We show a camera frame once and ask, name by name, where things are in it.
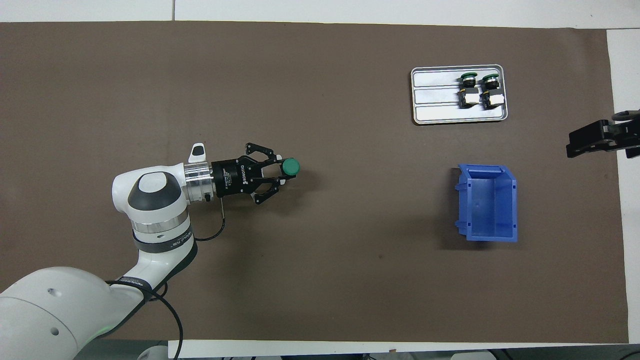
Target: black mechanical device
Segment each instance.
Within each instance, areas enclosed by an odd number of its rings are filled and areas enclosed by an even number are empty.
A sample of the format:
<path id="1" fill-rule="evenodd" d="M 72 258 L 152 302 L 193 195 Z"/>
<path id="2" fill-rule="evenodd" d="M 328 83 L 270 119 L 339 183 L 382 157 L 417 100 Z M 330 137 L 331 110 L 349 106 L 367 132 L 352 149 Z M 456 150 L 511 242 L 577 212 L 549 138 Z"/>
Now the black mechanical device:
<path id="1" fill-rule="evenodd" d="M 585 152 L 625 149 L 627 158 L 640 155 L 640 110 L 614 114 L 611 120 L 598 120 L 569 133 L 568 158 Z"/>
<path id="2" fill-rule="evenodd" d="M 251 195 L 254 203 L 262 204 L 277 193 L 286 180 L 296 177 L 300 170 L 300 164 L 297 160 L 294 158 L 283 159 L 267 147 L 247 143 L 244 148 L 246 155 L 242 155 L 238 159 L 213 161 L 211 163 L 211 175 L 218 197 L 246 193 Z M 257 161 L 248 156 L 254 152 L 266 155 L 267 159 Z M 280 175 L 265 177 L 262 169 L 276 164 L 280 167 Z M 262 193 L 256 193 L 256 190 L 262 184 L 270 184 L 270 187 Z"/>

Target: blue plastic container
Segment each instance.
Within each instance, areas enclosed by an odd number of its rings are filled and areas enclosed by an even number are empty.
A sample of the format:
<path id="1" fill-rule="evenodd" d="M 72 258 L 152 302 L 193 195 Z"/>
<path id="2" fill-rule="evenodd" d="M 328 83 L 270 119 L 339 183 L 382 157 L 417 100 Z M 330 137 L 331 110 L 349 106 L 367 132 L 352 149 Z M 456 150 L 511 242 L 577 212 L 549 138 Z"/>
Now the blue plastic container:
<path id="1" fill-rule="evenodd" d="M 458 165 L 456 226 L 470 241 L 518 241 L 516 178 L 502 165 Z"/>

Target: white table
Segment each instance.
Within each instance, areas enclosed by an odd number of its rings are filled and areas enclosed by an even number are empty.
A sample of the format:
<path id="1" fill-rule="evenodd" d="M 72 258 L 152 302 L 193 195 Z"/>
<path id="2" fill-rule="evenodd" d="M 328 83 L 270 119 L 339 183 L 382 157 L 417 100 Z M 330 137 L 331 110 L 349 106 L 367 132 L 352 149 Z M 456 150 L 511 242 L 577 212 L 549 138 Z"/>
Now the white table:
<path id="1" fill-rule="evenodd" d="M 598 28 L 607 30 L 614 110 L 640 108 L 640 3 L 637 0 L 559 2 L 503 0 L 498 17 L 489 2 L 464 0 L 0 0 L 0 21 L 227 20 Z M 461 16 L 465 10 L 473 16 Z M 618 152 L 627 282 L 629 342 L 640 343 L 639 159 Z M 585 345 L 568 343 L 387 343 L 187 340 L 181 357 L 277 356 Z M 170 341 L 170 353 L 177 341 Z"/>

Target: green push button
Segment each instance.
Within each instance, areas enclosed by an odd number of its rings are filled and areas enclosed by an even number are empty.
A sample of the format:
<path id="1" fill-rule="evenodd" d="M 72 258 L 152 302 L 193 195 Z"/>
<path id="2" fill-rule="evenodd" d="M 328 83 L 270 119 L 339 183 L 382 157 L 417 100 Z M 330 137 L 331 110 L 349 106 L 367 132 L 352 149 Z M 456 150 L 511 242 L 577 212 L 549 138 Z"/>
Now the green push button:
<path id="1" fill-rule="evenodd" d="M 289 176 L 296 175 L 300 171 L 300 163 L 294 158 L 282 162 L 282 171 Z"/>

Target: white robot link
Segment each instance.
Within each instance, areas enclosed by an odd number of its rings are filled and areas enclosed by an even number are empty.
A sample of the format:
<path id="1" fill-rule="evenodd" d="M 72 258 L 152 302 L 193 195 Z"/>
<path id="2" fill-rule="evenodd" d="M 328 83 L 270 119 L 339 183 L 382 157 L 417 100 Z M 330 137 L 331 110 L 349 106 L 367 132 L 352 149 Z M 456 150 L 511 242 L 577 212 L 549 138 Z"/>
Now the white robot link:
<path id="1" fill-rule="evenodd" d="M 152 299 L 169 307 L 182 339 L 175 311 L 157 291 L 194 259 L 196 241 L 220 234 L 225 225 L 222 197 L 247 193 L 254 203 L 262 204 L 300 170 L 294 158 L 283 159 L 266 147 L 248 143 L 245 150 L 238 159 L 209 164 L 204 145 L 196 143 L 188 163 L 116 176 L 113 204 L 131 220 L 138 262 L 116 281 L 105 282 L 69 267 L 45 268 L 18 280 L 0 293 L 0 359 L 73 359 L 87 343 L 115 331 Z M 253 152 L 267 159 L 256 161 L 248 156 Z M 280 175 L 265 177 L 262 169 L 276 164 Z M 257 193 L 262 184 L 270 187 Z M 220 198 L 220 231 L 194 238 L 187 207 L 211 201 L 214 195 Z"/>

